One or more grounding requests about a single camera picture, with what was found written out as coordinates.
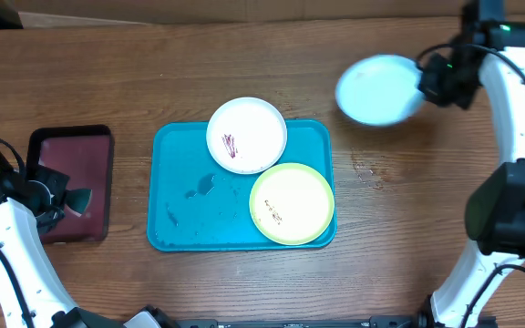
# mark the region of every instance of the wall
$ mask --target wall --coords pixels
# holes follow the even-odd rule
[[[510,14],[525,14],[525,0],[506,2]],[[464,0],[15,0],[20,12],[145,23],[458,15],[463,3]]]

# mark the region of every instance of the wooden tabletop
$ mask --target wooden tabletop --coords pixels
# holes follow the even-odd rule
[[[121,320],[146,304],[176,319],[224,321],[411,314],[455,265],[466,200],[498,163],[487,96],[467,112],[426,106],[398,126],[366,128],[341,114],[334,90],[362,58],[415,56],[457,31],[456,18],[0,31],[0,137],[25,156],[37,128],[112,129],[108,237],[46,246],[84,309]],[[329,128],[334,241],[313,251],[154,250],[155,133],[207,120],[241,96]],[[525,327],[525,275],[513,273],[486,312],[502,327]]]

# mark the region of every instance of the black cable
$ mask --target black cable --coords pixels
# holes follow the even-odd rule
[[[24,163],[24,160],[21,156],[19,156],[19,153],[14,149],[12,145],[10,145],[7,141],[0,138],[0,143],[11,150],[12,153],[14,153],[15,161],[17,161],[17,169],[19,170],[19,174],[22,175],[22,177],[26,177],[26,164]]]
[[[17,301],[19,302],[19,307],[22,310],[22,318],[26,322],[27,328],[35,328],[34,326],[34,320],[32,319],[32,315],[29,311],[29,308],[27,307],[26,298],[24,297],[24,293],[22,292],[21,287],[19,286],[19,281],[17,280],[17,277],[15,276],[14,270],[11,267],[11,264],[5,257],[4,253],[0,249],[0,261],[1,264],[4,265],[5,271],[7,272],[7,276],[9,277],[9,281],[11,282],[12,287],[14,288],[15,297],[17,298]]]
[[[468,305],[467,310],[465,311],[465,315],[463,316],[463,321],[461,322],[461,328],[466,328],[467,320],[469,319],[469,316],[473,312],[473,308],[475,308],[475,305],[478,303],[479,299],[481,298],[481,295],[483,295],[483,293],[488,289],[493,279],[498,274],[501,274],[501,272],[506,269],[518,270],[519,272],[525,273],[525,268],[519,265],[504,264],[504,265],[500,265],[499,267],[496,267],[496,269],[491,273],[488,279],[483,283],[478,293],[475,294],[475,297],[473,298],[473,301],[471,302],[471,304]]]
[[[473,44],[455,44],[455,45],[453,45],[453,44],[441,44],[441,45],[432,46],[432,47],[426,49],[425,51],[421,52],[417,56],[417,59],[416,59],[417,67],[420,70],[423,70],[422,66],[420,65],[420,61],[428,53],[431,53],[433,51],[436,51],[436,50],[439,50],[439,49],[443,49],[443,48],[452,48],[452,49],[454,49],[454,48],[458,48],[458,47],[474,48],[474,49],[477,49],[479,51],[485,52],[487,54],[491,54],[493,56],[496,56],[497,58],[501,59],[506,65],[508,65],[514,72],[516,72],[516,74],[518,74],[518,76],[521,78],[522,84],[525,85],[525,74],[524,74],[524,72],[516,64],[514,64],[514,62],[512,62],[509,58],[507,58],[506,56],[502,55],[498,50],[492,49],[492,48],[489,48],[489,47],[486,47],[486,46],[473,45]]]

